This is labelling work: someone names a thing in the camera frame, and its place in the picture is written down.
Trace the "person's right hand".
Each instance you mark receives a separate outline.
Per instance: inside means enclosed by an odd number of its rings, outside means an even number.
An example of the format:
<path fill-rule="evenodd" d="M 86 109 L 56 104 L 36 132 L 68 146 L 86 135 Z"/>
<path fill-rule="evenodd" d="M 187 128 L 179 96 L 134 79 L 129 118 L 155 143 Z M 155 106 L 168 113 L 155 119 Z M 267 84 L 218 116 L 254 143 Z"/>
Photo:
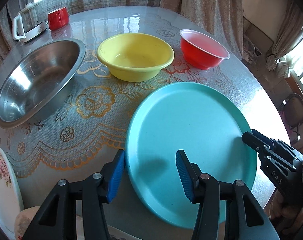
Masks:
<path fill-rule="evenodd" d="M 291 220 L 292 225 L 283 229 L 285 235 L 296 232 L 303 224 L 303 208 L 285 206 L 284 197 L 278 190 L 273 195 L 269 213 L 270 219 L 284 217 Z"/>

